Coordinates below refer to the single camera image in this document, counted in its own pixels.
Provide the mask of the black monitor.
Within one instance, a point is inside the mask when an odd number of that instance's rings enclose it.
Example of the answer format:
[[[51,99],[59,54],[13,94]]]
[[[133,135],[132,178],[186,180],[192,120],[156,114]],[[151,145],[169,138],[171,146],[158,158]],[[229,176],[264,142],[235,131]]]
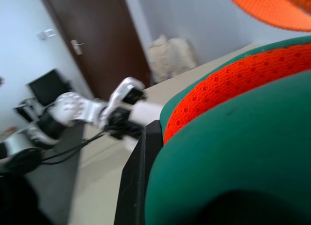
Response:
[[[39,104],[46,107],[60,95],[72,91],[69,81],[63,79],[56,69],[52,69],[28,84]]]

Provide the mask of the dark brown door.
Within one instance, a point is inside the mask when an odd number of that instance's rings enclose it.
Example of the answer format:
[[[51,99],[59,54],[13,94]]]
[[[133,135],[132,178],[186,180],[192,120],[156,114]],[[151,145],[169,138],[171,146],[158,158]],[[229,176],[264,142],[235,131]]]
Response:
[[[151,85],[151,71],[126,0],[42,0],[95,97],[126,77]],[[77,55],[70,43],[84,43]]]

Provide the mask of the black monitor stand table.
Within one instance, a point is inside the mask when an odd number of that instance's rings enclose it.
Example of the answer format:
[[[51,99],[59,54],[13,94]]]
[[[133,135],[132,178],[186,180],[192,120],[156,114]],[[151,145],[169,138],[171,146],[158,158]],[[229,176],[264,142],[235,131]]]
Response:
[[[16,107],[14,107],[14,111],[27,122],[33,122],[38,120],[40,117],[38,105],[39,103],[35,98],[28,98],[21,101]]]

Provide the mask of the beige cloth bag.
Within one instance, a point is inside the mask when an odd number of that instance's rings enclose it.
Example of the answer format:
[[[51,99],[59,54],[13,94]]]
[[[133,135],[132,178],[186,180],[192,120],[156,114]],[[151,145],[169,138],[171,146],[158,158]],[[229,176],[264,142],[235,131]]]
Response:
[[[184,38],[168,39],[161,35],[147,49],[153,81],[158,84],[199,65],[190,42]]]

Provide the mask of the black robot torso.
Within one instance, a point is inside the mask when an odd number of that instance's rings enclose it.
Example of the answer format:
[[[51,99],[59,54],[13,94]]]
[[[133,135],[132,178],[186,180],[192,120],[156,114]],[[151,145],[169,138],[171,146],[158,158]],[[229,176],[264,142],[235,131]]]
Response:
[[[22,175],[0,175],[0,225],[54,225],[39,208],[36,191]]]

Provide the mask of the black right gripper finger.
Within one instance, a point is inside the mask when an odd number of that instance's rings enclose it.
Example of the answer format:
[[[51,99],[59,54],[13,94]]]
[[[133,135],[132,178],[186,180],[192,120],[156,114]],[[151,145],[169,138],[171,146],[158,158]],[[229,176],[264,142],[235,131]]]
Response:
[[[162,149],[159,120],[148,124],[121,174],[114,225],[144,225],[145,195],[156,156]]]

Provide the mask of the white box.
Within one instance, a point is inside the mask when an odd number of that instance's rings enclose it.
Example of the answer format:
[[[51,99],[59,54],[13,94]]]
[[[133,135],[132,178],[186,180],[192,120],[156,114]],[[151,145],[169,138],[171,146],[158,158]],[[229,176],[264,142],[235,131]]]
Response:
[[[134,123],[138,123],[145,127],[150,124],[154,120],[158,120],[160,118],[160,113],[163,109],[162,105],[150,103],[150,102],[137,102],[133,105],[131,109],[131,113],[129,116],[129,121]],[[129,152],[133,152],[135,146],[137,145],[138,140],[129,136],[126,136],[123,139],[123,145],[126,150]]]

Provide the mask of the white light switch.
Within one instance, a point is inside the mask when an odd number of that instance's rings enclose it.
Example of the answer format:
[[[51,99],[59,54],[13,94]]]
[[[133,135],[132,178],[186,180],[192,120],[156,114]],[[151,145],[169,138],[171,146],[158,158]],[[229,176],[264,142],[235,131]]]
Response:
[[[56,36],[56,32],[54,29],[47,29],[42,32],[38,32],[36,34],[39,40],[47,40],[48,38]]]

